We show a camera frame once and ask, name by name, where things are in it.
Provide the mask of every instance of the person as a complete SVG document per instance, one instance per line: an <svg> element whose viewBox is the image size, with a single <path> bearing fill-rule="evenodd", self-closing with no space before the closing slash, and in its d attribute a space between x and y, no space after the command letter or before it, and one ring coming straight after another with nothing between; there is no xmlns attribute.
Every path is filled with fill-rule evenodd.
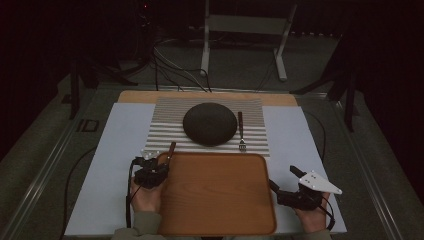
<svg viewBox="0 0 424 240"><path fill-rule="evenodd" d="M145 189L132 181L131 193L133 199L131 205L134 211L133 227L115 230L112 240L166 240L165 237L157 234L159 224L162 220L159 210L161 205L161 193L165 182L153 189ZM329 196L330 193L323 193L325 199L328 199ZM324 209L327 207L327 201L324 199L322 201L322 207ZM292 239L331 239L330 232L326 228L326 213L324 211L319 208L313 211L302 211L299 209L294 209L294 211L305 233L292 236Z"/></svg>

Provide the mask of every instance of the round plate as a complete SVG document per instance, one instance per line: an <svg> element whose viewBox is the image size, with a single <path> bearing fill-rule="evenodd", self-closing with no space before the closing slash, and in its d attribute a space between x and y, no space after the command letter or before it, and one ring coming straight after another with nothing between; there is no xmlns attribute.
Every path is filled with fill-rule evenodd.
<svg viewBox="0 0 424 240"><path fill-rule="evenodd" d="M201 103L184 116L184 132L196 143L216 146L228 142L237 131L234 113L218 103Z"/></svg>

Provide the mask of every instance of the striped mat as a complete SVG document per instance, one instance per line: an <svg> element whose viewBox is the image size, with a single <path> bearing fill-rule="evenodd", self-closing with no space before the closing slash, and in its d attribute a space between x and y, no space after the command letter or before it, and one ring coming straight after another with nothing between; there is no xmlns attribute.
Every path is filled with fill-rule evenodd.
<svg viewBox="0 0 424 240"><path fill-rule="evenodd" d="M237 117L237 112L243 112L243 133L247 144L247 153L257 153L266 160L269 159L268 140L260 99L226 100L202 98L159 98L153 112L152 123L147 137L145 151L168 151L172 141L177 143L179 152L218 152L240 153L239 130L234 137L221 145L214 147L202 146L193 142L184 132L183 119L190 108L205 102L213 102L226 106Z"/></svg>

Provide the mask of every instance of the white paper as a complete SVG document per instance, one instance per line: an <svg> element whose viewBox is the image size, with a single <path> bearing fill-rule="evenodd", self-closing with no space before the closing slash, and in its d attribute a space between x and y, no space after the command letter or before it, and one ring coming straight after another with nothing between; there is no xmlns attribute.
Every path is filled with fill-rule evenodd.
<svg viewBox="0 0 424 240"><path fill-rule="evenodd" d="M115 229L126 227L129 166L145 146L154 108L154 104L114 104L65 235L110 236ZM326 178L302 109L265 106L263 111L271 155L267 162L270 179L282 190L297 191L298 178L290 172L290 165L305 172L315 170ZM333 196L330 203L336 216L333 231L346 232ZM277 234L302 232L291 208L275 204L275 210Z"/></svg>

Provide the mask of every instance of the fork handle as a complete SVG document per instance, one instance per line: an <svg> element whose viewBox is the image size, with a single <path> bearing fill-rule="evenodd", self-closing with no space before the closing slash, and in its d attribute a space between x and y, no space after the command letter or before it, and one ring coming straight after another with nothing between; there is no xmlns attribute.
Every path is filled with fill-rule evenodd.
<svg viewBox="0 0 424 240"><path fill-rule="evenodd" d="M243 113L238 112L240 137L243 138Z"/></svg>

